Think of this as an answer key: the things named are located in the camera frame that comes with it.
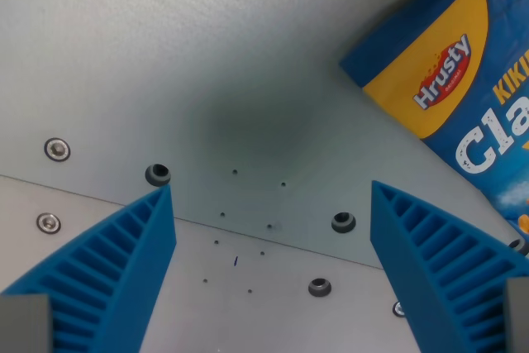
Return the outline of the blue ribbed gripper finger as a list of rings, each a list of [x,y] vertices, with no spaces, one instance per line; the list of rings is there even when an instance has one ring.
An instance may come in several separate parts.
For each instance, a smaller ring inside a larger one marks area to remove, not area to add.
[[[137,352],[176,244],[164,186],[76,236],[3,294],[50,299],[55,352]]]
[[[402,190],[371,185],[370,241],[422,352],[505,352],[503,291],[528,260]]]

